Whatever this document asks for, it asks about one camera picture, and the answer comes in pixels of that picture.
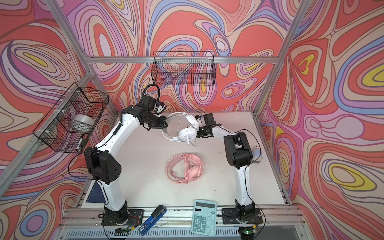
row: headphone ear cup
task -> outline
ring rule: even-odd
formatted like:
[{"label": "headphone ear cup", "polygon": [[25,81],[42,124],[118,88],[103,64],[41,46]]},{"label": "headphone ear cup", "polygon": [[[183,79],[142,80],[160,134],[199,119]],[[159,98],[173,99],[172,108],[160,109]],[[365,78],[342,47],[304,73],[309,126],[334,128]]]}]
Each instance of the headphone ear cup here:
[{"label": "headphone ear cup", "polygon": [[194,127],[187,127],[182,129],[179,134],[179,139],[183,142],[187,142],[187,139],[192,141],[197,136],[197,130]]},{"label": "headphone ear cup", "polygon": [[200,123],[191,114],[186,114],[185,118],[194,128],[198,129],[200,127]]},{"label": "headphone ear cup", "polygon": [[203,168],[200,168],[200,166],[193,166],[189,169],[189,179],[188,182],[195,181],[201,177],[203,174]]}]

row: psychedelic wall pattern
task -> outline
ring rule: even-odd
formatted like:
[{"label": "psychedelic wall pattern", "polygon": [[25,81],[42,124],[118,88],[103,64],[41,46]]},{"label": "psychedelic wall pattern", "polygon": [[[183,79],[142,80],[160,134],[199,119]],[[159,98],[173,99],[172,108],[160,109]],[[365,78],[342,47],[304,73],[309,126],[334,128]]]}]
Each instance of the psychedelic wall pattern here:
[{"label": "psychedelic wall pattern", "polygon": [[[152,56],[153,51],[214,51],[216,56],[276,56],[297,1],[60,2],[89,56]],[[271,64],[218,64],[217,85],[166,86],[167,111],[251,111]],[[151,64],[94,64],[118,109],[152,83]]]},{"label": "psychedelic wall pattern", "polygon": [[[84,75],[84,69],[43,0],[0,1],[0,22],[3,171],[67,87]],[[104,138],[114,119],[106,109],[91,145]],[[0,198],[1,240],[51,236],[84,184],[67,173],[72,157],[46,145],[38,149]],[[71,171],[78,177],[88,175],[83,157],[76,159]]]},{"label": "psychedelic wall pattern", "polygon": [[384,238],[384,2],[315,0],[258,112],[315,239]]},{"label": "psychedelic wall pattern", "polygon": [[[152,83],[151,64],[93,64],[96,74],[116,108],[135,105],[148,84]],[[215,86],[162,86],[160,101],[166,111],[252,111],[272,68],[266,63],[231,63],[227,76],[216,75]],[[148,94],[157,96],[150,88]]]}]

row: metal grate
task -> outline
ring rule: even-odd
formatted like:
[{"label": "metal grate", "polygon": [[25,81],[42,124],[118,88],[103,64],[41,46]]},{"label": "metal grate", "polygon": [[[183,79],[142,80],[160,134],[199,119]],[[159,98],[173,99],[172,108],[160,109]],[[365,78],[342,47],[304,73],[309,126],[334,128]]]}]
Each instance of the metal grate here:
[{"label": "metal grate", "polygon": [[[170,237],[204,237],[204,235],[194,234],[190,227],[154,227],[142,236],[136,228],[130,233],[117,233],[115,229],[105,229],[107,236],[113,238],[170,238]],[[216,237],[239,237],[238,227],[217,227]],[[64,239],[106,239],[102,228],[89,229],[68,229]]]},{"label": "metal grate", "polygon": [[215,85],[212,51],[157,51],[153,55],[151,75],[157,85]]},{"label": "metal grate", "polygon": [[[37,131],[37,126],[33,134],[55,152],[80,153],[91,137],[108,102],[109,96],[106,93],[94,88],[77,87],[70,100],[48,127]],[[94,124],[89,125],[73,119],[78,114],[90,117]]]}]

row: calculator display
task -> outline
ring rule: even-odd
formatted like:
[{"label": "calculator display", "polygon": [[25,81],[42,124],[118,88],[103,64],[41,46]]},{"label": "calculator display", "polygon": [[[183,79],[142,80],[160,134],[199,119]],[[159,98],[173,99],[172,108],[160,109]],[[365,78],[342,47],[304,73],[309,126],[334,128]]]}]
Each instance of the calculator display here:
[{"label": "calculator display", "polygon": [[199,206],[199,207],[209,207],[209,208],[215,208],[215,205],[214,204],[204,204],[204,203],[201,203],[201,202],[196,202],[196,206]]}]

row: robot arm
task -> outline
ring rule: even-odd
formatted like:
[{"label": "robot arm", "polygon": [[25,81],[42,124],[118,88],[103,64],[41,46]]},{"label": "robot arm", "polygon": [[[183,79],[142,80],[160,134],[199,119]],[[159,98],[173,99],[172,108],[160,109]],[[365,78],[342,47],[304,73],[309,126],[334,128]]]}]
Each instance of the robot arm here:
[{"label": "robot arm", "polygon": [[129,135],[140,125],[147,130],[167,127],[166,117],[160,115],[165,110],[164,103],[144,95],[146,89],[137,105],[121,111],[119,122],[112,131],[95,147],[88,147],[84,152],[88,172],[103,189],[107,210],[105,214],[115,219],[118,225],[126,223],[129,213],[118,181],[121,165],[116,161],[116,155]]},{"label": "robot arm", "polygon": [[199,128],[198,136],[208,135],[224,141],[225,153],[229,165],[232,166],[236,182],[236,207],[237,218],[246,222],[255,215],[255,203],[252,201],[249,181],[249,166],[255,160],[244,132],[232,133],[217,124],[213,114],[204,115],[206,125]]}]

